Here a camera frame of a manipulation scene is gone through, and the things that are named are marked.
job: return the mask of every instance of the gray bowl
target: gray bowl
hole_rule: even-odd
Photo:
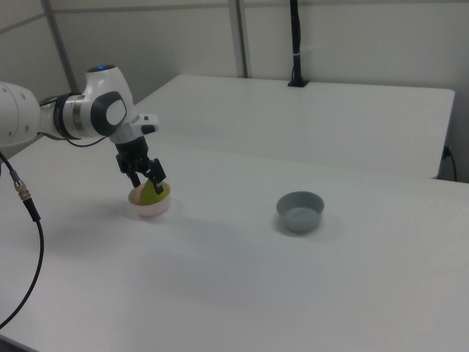
[[[308,232],[321,222],[324,201],[311,192],[299,191],[284,195],[277,202],[281,223],[292,232]]]

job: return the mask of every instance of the cable connector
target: cable connector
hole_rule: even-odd
[[[32,201],[31,194],[29,193],[29,190],[26,187],[26,184],[23,182],[22,179],[18,177],[18,174],[16,174],[16,172],[15,172],[15,175],[17,177],[17,180],[15,181],[15,189],[18,192],[18,195],[20,196],[21,200],[23,201],[24,206],[28,210],[32,221],[38,222],[41,219],[41,217],[39,216],[39,213],[37,212],[36,205],[34,205],[34,202]]]
[[[26,184],[22,180],[15,181],[15,189],[18,192],[18,196],[20,196],[21,200],[25,201],[27,199],[31,199],[31,194],[29,193]]]

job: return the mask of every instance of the yellow ball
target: yellow ball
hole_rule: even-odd
[[[140,193],[140,204],[141,205],[151,205],[160,202],[165,199],[169,194],[169,185],[163,183],[163,192],[156,194],[155,187],[153,183],[148,180],[145,183],[145,186],[141,189]]]

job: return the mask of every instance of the black pole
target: black pole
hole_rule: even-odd
[[[298,15],[298,0],[290,0],[290,13],[292,16],[293,77],[288,83],[288,87],[304,87],[309,81],[305,81],[301,77],[301,29],[300,16]]]

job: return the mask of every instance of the black cable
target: black cable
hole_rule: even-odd
[[[3,323],[0,323],[0,330],[7,325],[14,317],[15,315],[18,314],[18,312],[23,308],[24,304],[28,300],[29,296],[31,295],[31,292],[34,289],[34,286],[36,285],[37,278],[39,277],[39,272],[41,271],[41,266],[43,265],[43,257],[44,257],[44,232],[43,232],[43,227],[41,226],[41,222],[38,220],[36,221],[37,229],[39,230],[39,239],[40,239],[40,251],[39,251],[39,260],[37,262],[37,268],[36,268],[36,273],[34,273],[34,278],[29,285],[28,292],[26,292],[26,295],[23,297],[23,300],[21,303],[16,307],[15,311],[10,314],[10,316],[5,319]]]
[[[10,162],[8,161],[8,159],[5,158],[5,155],[3,155],[3,153],[1,153],[1,152],[0,152],[0,159],[4,162],[5,165],[7,165],[7,168],[8,168],[10,171],[13,171],[12,164],[10,164]]]
[[[38,132],[37,134],[39,134],[40,136],[46,136],[47,138],[52,139],[52,140],[54,140],[54,141],[66,141],[66,139],[57,138],[57,137],[55,137],[55,136],[52,136],[52,135],[49,134],[49,133]]]
[[[0,323],[0,330],[7,325],[23,308],[24,304],[28,300],[29,296],[31,295],[31,292],[34,289],[34,286],[36,285],[37,278],[39,277],[39,273],[41,272],[41,267],[43,266],[43,258],[44,258],[44,232],[43,232],[43,227],[40,223],[40,216],[39,213],[37,212],[37,209],[34,205],[34,202],[32,201],[31,195],[29,194],[28,188],[26,187],[25,183],[20,179],[18,176],[18,173],[12,168],[11,164],[8,162],[7,158],[5,155],[3,155],[2,152],[0,152],[0,159],[7,165],[8,169],[10,170],[10,175],[15,182],[15,189],[18,192],[20,198],[23,200],[23,204],[26,207],[26,209],[29,212],[29,215],[32,218],[32,221],[34,221],[37,225],[37,230],[39,231],[39,239],[40,239],[40,249],[39,249],[39,260],[37,261],[37,267],[36,267],[36,272],[34,273],[33,280],[31,284],[29,285],[29,289],[26,292],[26,295],[24,295],[23,299],[19,303],[19,305],[16,307],[16,309],[13,311],[10,316],[5,319],[2,323]]]
[[[48,101],[46,101],[46,102],[44,102],[44,103],[39,104],[39,106],[46,106],[46,105],[55,103],[56,101],[57,101],[57,99],[48,100]]]
[[[106,137],[100,138],[96,142],[93,142],[93,143],[90,143],[90,144],[75,144],[75,143],[69,141],[68,139],[65,139],[65,140],[74,147],[86,148],[86,147],[91,147],[93,145],[96,145],[96,144],[98,144],[99,142],[103,141],[106,138],[108,138],[108,137],[106,136]]]
[[[448,156],[451,158],[451,163],[453,164],[454,182],[457,182],[456,163],[454,162],[454,156],[451,149],[448,151]]]

